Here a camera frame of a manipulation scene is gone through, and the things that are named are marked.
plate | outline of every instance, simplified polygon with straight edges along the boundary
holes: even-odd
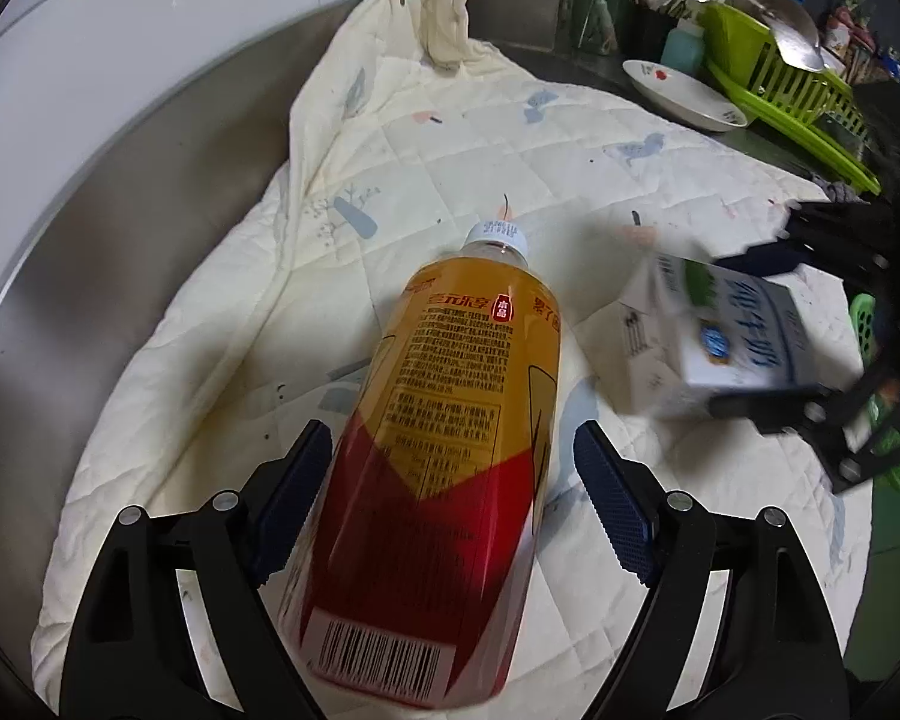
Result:
[[[624,71],[647,98],[692,127],[710,132],[746,127],[746,116],[736,105],[680,71],[642,59],[626,60]]]

screw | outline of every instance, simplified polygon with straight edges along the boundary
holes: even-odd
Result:
[[[218,512],[229,512],[240,503],[240,496],[233,490],[225,490],[213,496],[213,508]]]
[[[826,419],[826,409],[816,401],[811,400],[803,407],[803,415],[811,422],[823,422]]]
[[[689,512],[693,508],[693,498],[686,493],[670,493],[667,496],[667,506],[678,512]]]
[[[787,515],[774,507],[770,507],[770,509],[763,512],[763,518],[775,528],[782,528],[787,524]]]
[[[850,458],[840,461],[840,475],[844,477],[847,482],[859,482],[860,464]]]
[[[125,509],[120,510],[120,514],[117,516],[117,522],[121,525],[132,525],[140,519],[142,513],[139,506],[127,506]]]

quilted mat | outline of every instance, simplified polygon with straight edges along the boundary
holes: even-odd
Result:
[[[511,218],[562,309],[557,432],[527,605],[503,692],[454,718],[577,718],[645,594],[607,542],[573,467],[578,425],[713,512],[783,508],[847,643],[869,548],[869,486],[834,497],[797,437],[746,422],[653,422],[612,408],[624,368],[613,300],[643,245],[694,259],[768,239],[788,199],[820,189],[614,95],[544,83],[467,37],[466,0],[364,0],[290,111],[290,161],[192,274],[101,413],[60,519],[32,640],[55,706],[67,635],[116,512],[187,511],[282,457],[310,418],[340,435],[397,295],[478,220]],[[859,370],[841,284],[783,279],[838,385]],[[287,578],[263,589],[271,611]],[[674,703],[706,672],[725,577],[713,575]],[[181,575],[211,693],[236,699],[199,587]],[[333,718],[415,715],[311,680]]]

light blue container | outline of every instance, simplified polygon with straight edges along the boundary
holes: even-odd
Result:
[[[696,77],[703,64],[703,27],[693,20],[681,19],[667,35],[660,64]]]

barcode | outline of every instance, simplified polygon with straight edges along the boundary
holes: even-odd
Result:
[[[420,704],[442,698],[446,690],[454,652],[449,645],[389,634],[319,610],[305,640],[317,645],[304,643],[311,668],[353,688]]]

